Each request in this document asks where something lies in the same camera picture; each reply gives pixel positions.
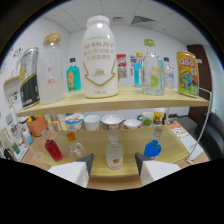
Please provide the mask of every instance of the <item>cabinet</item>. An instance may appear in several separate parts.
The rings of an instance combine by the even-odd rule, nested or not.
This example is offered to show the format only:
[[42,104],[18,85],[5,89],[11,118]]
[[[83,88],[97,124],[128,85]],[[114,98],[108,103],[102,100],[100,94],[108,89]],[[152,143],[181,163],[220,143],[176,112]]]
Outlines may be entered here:
[[[88,99],[83,90],[74,93],[66,93],[65,98],[57,103],[41,105],[37,104],[28,109],[17,112],[17,116],[30,116],[34,114],[60,114],[91,111],[126,110],[138,108],[158,107],[197,107],[208,106],[209,102],[201,97],[193,98],[178,93],[177,89],[165,90],[163,96],[151,96],[142,93],[141,88],[134,86],[119,86],[119,94],[114,97],[101,99]],[[167,126],[161,126],[162,151],[158,161],[175,163],[186,158],[189,153]],[[109,143],[108,130],[105,131],[79,131],[76,138],[86,148],[88,153],[94,154],[94,162],[91,171],[93,176],[127,176],[138,174],[135,152],[143,154],[144,146],[151,140],[153,128],[138,128],[119,130],[118,142],[124,148],[124,163],[118,170],[111,170],[106,165],[105,148]],[[67,132],[59,132],[55,141],[62,150],[63,159],[54,162],[46,151],[41,158],[42,162],[53,166],[72,162],[68,154]]]

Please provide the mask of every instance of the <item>can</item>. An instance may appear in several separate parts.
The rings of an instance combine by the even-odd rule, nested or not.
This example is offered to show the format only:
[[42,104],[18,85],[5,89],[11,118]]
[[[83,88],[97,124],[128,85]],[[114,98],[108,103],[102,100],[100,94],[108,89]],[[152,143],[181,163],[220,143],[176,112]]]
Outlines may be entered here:
[[20,95],[23,108],[31,107],[40,101],[37,83],[38,48],[27,49],[20,64]]
[[177,52],[178,92],[191,97],[199,96],[198,64],[194,54]]

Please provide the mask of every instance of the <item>orange bottle cap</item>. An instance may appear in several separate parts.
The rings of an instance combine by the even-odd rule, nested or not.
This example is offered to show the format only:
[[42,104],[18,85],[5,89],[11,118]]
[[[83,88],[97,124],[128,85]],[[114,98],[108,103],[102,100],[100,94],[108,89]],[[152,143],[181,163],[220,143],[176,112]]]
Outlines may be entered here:
[[75,134],[73,132],[69,132],[67,134],[67,138],[70,142],[74,141],[75,140]]

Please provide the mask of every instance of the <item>large white jar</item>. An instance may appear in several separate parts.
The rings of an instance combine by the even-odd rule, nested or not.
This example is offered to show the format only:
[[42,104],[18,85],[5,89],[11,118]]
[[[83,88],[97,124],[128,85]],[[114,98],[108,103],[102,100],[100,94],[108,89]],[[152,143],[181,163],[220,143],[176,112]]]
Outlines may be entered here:
[[84,92],[88,98],[118,94],[118,74],[114,35],[105,16],[87,21],[82,40]]

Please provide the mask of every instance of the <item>blue bottle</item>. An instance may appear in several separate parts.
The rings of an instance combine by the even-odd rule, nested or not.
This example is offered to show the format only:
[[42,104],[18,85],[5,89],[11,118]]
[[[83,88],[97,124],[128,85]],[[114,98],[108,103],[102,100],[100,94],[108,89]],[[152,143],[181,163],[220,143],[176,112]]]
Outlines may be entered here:
[[70,58],[70,67],[66,72],[68,91],[75,92],[81,90],[81,79],[79,68],[75,65],[75,58]]
[[135,79],[135,86],[142,87],[142,57],[143,53],[138,52],[136,53],[137,56],[137,63],[134,65],[134,79]]
[[144,156],[150,157],[150,159],[157,160],[159,153],[161,152],[160,136],[162,135],[161,128],[155,128],[152,136],[152,141],[145,146]]

